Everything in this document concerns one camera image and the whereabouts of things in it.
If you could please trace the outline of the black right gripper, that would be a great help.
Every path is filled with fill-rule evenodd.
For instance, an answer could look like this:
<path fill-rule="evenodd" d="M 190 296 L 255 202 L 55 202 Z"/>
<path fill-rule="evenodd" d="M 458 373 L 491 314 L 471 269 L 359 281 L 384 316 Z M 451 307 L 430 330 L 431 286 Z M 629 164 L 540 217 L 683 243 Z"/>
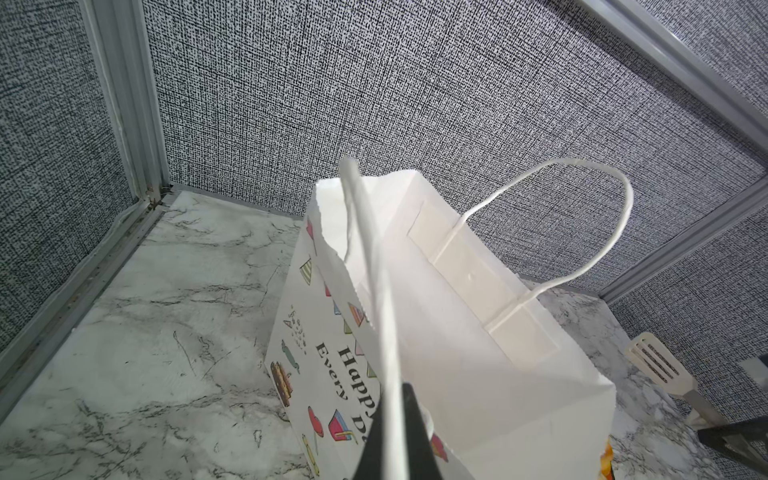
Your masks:
<path fill-rule="evenodd" d="M 699 430 L 699 441 L 759 474 L 767 473 L 767 417 Z"/>

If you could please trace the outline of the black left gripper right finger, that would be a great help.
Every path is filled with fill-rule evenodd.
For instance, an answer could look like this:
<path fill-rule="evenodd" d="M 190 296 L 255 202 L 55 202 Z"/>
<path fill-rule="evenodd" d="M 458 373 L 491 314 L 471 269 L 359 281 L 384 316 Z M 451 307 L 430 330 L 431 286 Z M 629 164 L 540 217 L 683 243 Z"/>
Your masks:
<path fill-rule="evenodd" d="M 442 480 L 413 387 L 402 385 L 405 441 L 411 480 Z"/>

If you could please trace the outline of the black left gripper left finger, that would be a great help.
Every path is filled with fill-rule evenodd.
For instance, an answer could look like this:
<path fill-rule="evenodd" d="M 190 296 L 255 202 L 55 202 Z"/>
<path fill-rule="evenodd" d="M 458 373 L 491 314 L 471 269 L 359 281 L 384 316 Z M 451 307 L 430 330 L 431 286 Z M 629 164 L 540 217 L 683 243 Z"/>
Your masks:
<path fill-rule="evenodd" d="M 370 435 L 365 443 L 353 480 L 381 480 L 383 478 L 384 420 L 381 413 L 373 417 Z"/>

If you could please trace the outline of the white slotted bread tongs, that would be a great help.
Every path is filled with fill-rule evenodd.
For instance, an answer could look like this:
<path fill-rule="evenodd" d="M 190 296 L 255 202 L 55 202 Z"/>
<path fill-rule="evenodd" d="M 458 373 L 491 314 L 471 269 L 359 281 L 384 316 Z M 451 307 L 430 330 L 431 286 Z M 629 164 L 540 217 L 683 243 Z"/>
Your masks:
<path fill-rule="evenodd" d="M 624 355 L 668 395 L 683 399 L 694 411 L 690 420 L 702 428 L 724 426 L 727 419 L 699 391 L 696 379 L 651 332 L 632 339 Z"/>

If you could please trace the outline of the white paper gift bag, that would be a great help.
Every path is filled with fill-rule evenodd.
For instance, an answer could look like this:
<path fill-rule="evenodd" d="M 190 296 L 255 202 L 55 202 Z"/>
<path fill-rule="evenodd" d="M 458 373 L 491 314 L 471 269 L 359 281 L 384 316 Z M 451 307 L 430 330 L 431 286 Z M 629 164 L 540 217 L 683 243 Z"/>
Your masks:
<path fill-rule="evenodd" d="M 352 479 L 373 417 L 410 479 L 402 385 L 442 479 L 602 479 L 614 384 L 418 171 L 344 158 L 300 226 L 265 358 L 314 479 Z"/>

